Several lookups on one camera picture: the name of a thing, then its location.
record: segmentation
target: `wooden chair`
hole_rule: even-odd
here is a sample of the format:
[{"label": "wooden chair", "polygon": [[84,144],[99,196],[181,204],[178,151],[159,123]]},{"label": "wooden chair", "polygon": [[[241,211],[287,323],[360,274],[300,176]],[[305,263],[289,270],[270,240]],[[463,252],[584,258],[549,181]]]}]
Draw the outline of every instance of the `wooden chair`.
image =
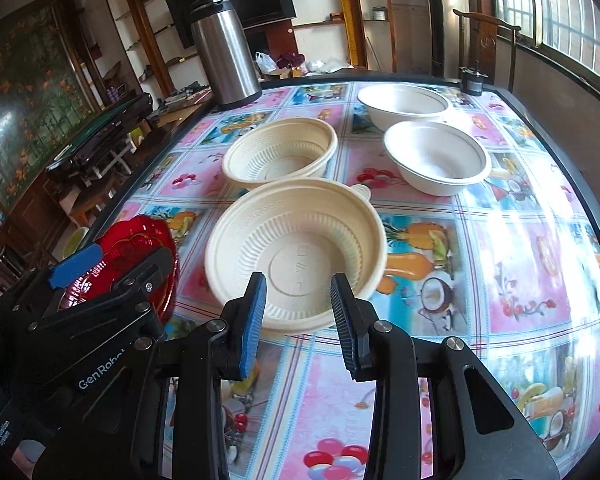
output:
[{"label": "wooden chair", "polygon": [[120,176],[109,171],[103,178],[93,180],[91,185],[83,189],[69,212],[71,219],[80,227],[89,227],[87,213],[97,206],[106,204],[113,196],[114,186],[120,184]]},{"label": "wooden chair", "polygon": [[474,29],[477,36],[470,37],[470,57],[469,65],[473,60],[480,62],[480,71],[489,76],[488,82],[494,83],[496,75],[496,38],[498,27],[504,27],[511,31],[511,60],[509,63],[509,91],[513,92],[513,81],[516,75],[516,43],[518,33],[522,27],[519,25],[509,25],[499,18],[482,14],[480,12],[461,12],[454,9],[454,14],[460,19],[460,54],[458,65],[464,63],[464,19],[468,18],[478,22],[478,27]]},{"label": "wooden chair", "polygon": [[131,157],[132,165],[138,168],[152,153],[161,148],[171,138],[171,129],[168,126],[151,130],[136,148]]}]

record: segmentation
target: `small lid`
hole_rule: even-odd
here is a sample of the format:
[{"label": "small lid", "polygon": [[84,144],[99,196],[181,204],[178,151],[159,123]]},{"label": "small lid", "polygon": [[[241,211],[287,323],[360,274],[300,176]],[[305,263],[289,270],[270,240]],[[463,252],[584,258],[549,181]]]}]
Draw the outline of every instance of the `small lid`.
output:
[{"label": "small lid", "polygon": [[195,23],[207,16],[219,14],[224,10],[231,10],[234,6],[229,0],[196,0],[189,8],[191,9],[189,21]]},{"label": "small lid", "polygon": [[488,78],[489,77],[484,72],[480,72],[479,70],[476,70],[475,68],[468,68],[468,67],[465,67],[465,66],[461,66],[460,70],[462,70],[463,74],[469,74],[469,75],[473,75],[473,76],[476,76],[476,77],[483,77],[483,78]]}]

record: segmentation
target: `plastic bag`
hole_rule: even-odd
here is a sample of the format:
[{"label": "plastic bag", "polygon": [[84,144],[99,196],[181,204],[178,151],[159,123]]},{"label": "plastic bag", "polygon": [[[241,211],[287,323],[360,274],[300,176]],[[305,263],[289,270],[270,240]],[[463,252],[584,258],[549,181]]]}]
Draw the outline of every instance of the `plastic bag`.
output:
[{"label": "plastic bag", "polygon": [[273,58],[263,52],[256,52],[256,63],[263,74],[270,74],[278,69]]}]

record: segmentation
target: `red plate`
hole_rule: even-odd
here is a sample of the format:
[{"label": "red plate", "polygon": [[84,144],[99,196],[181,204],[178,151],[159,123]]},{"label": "red plate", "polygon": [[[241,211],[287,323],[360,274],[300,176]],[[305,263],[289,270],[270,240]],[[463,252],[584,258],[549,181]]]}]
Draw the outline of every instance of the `red plate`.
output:
[{"label": "red plate", "polygon": [[151,252],[168,247],[173,255],[173,270],[149,295],[158,318],[167,323],[178,282],[178,253],[167,222],[146,215],[134,216],[113,224],[96,243],[102,247],[102,261],[66,288],[60,307],[69,308],[109,292],[114,282]]}]

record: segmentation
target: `disposable bowl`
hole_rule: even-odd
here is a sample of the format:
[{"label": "disposable bowl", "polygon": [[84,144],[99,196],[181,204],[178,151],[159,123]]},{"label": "disposable bowl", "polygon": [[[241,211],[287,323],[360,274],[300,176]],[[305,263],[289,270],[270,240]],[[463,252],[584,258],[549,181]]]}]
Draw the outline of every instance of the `disposable bowl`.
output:
[{"label": "disposable bowl", "polygon": [[280,178],[322,176],[337,145],[335,130],[320,119],[273,121],[238,139],[222,159],[222,171],[246,189]]},{"label": "disposable bowl", "polygon": [[401,121],[429,121],[451,109],[451,102],[436,92],[405,83],[367,86],[358,92],[373,124],[383,132]]},{"label": "disposable bowl", "polygon": [[357,190],[321,178],[279,180],[239,198],[213,228],[205,254],[206,278],[221,304],[244,294],[254,270],[264,273],[262,327],[285,334],[334,323],[334,273],[346,273],[365,300],[385,266],[376,210]]},{"label": "disposable bowl", "polygon": [[431,195],[456,194],[491,171],[491,159],[480,142],[449,124],[394,124],[384,134],[384,148],[403,179]]}]

